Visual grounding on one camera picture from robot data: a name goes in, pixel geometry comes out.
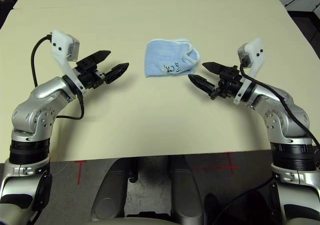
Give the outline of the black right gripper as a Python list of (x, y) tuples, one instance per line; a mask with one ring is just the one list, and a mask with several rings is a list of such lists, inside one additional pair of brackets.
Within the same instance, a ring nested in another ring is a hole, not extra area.
[(217, 62), (203, 62), (202, 65), (211, 73), (219, 75), (218, 85), (208, 82), (205, 78), (196, 74), (189, 74), (189, 80), (199, 89), (210, 94), (214, 100), (217, 97), (234, 98), (243, 85), (242, 76), (236, 65), (224, 66)]

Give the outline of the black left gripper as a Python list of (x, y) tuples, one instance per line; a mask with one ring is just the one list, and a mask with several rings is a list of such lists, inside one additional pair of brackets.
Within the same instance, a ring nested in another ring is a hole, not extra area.
[(129, 67), (129, 63), (121, 63), (114, 66), (109, 72), (103, 73), (98, 70), (98, 64), (104, 61), (110, 50), (99, 50), (76, 63), (75, 69), (79, 73), (77, 78), (86, 89), (96, 89), (102, 84), (110, 84), (121, 77)]

